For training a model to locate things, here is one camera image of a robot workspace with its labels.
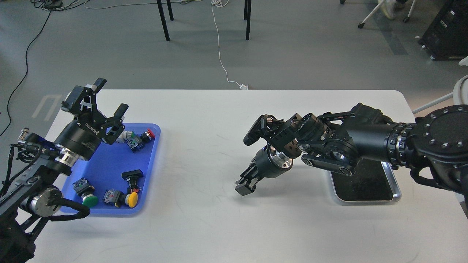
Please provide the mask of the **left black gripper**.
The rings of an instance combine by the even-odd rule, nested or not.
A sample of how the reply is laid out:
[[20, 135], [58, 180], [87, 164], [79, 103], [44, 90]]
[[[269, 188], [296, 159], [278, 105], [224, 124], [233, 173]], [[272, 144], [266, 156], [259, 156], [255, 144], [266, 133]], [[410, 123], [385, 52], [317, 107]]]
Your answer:
[[67, 148], [84, 160], [90, 160], [102, 142], [112, 145], [125, 128], [123, 117], [129, 105], [120, 104], [110, 118], [97, 108], [97, 93], [106, 82], [104, 78], [98, 78], [93, 85], [76, 85], [61, 103], [61, 110], [69, 112], [75, 119], [62, 130], [54, 144]]

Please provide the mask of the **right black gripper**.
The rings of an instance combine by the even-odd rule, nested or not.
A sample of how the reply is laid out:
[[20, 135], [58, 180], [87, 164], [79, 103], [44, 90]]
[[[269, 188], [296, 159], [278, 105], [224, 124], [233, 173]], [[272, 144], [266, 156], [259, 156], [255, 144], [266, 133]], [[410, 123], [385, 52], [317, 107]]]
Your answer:
[[236, 182], [235, 190], [246, 196], [255, 191], [256, 183], [262, 178], [277, 178], [289, 171], [294, 163], [292, 158], [277, 151], [272, 146], [260, 149], [248, 168], [241, 173], [240, 180]]

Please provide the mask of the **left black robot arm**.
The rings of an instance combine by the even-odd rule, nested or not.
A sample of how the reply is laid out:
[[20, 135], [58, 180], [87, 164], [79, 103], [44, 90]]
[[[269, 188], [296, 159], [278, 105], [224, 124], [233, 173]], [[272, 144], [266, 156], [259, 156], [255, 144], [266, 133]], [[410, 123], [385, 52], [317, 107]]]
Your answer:
[[78, 159], [90, 160], [102, 142], [111, 145], [123, 132], [128, 105], [120, 104], [110, 118], [97, 108], [96, 96], [105, 84], [105, 79], [98, 78], [93, 85], [74, 87], [61, 107], [74, 118], [54, 142], [23, 131], [18, 143], [11, 145], [33, 158], [7, 178], [1, 190], [2, 263], [33, 258], [34, 242], [49, 221], [76, 220], [90, 214], [87, 206], [64, 198], [53, 183], [61, 174], [70, 175]]

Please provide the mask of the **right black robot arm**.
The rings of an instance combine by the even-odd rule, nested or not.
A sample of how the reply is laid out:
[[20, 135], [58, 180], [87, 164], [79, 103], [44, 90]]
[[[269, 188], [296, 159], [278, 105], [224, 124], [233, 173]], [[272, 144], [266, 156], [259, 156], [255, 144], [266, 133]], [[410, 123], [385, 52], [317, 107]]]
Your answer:
[[241, 173], [235, 190], [253, 193], [263, 178], [276, 178], [301, 157], [303, 163], [341, 175], [355, 174], [362, 159], [409, 168], [418, 184], [467, 199], [467, 105], [435, 110], [414, 123], [394, 122], [381, 110], [358, 103], [348, 112], [312, 113], [288, 120], [259, 116], [244, 137], [266, 146]]

